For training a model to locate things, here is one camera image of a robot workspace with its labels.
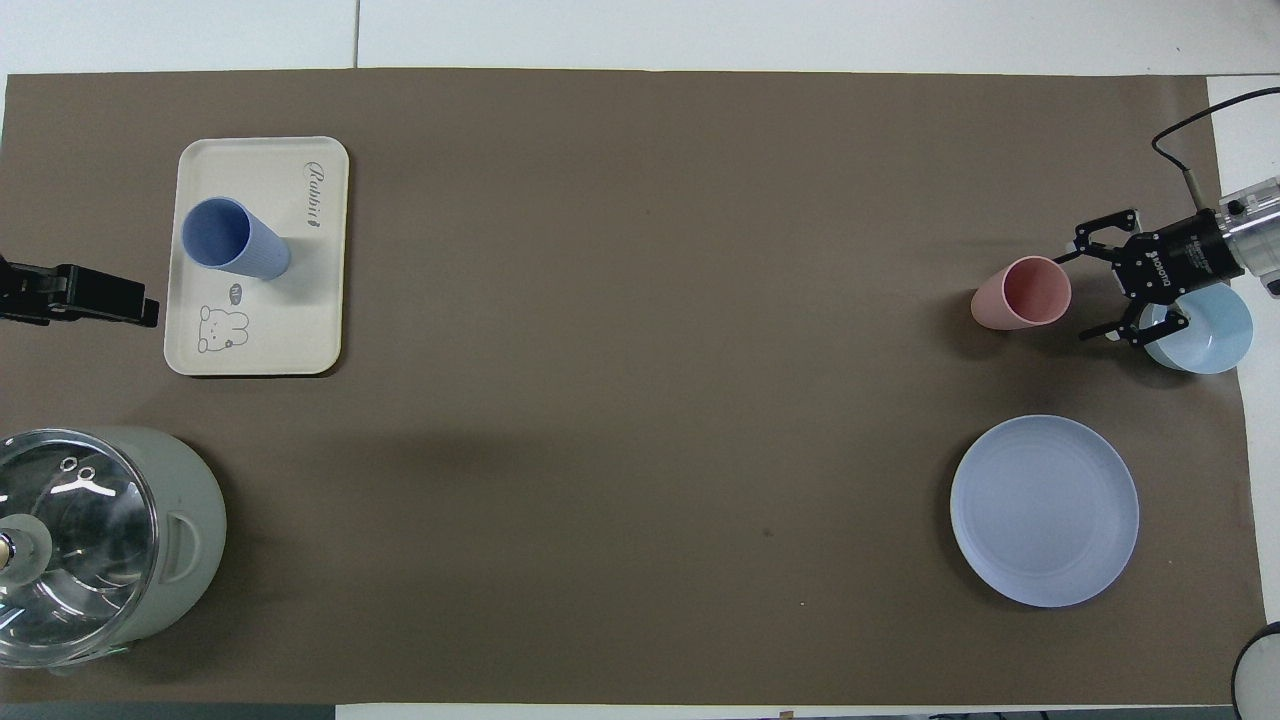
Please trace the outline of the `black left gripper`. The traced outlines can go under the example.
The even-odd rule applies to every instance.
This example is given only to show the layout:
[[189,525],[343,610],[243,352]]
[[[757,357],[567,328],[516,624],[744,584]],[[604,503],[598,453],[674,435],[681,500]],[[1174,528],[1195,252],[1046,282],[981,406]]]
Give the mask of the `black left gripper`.
[[3,319],[47,327],[52,323],[54,296],[60,292],[65,302],[60,306],[61,322],[101,320],[143,328],[155,328],[159,322],[160,302],[146,299],[145,286],[137,281],[74,264],[60,264],[58,272],[13,264],[1,256]]

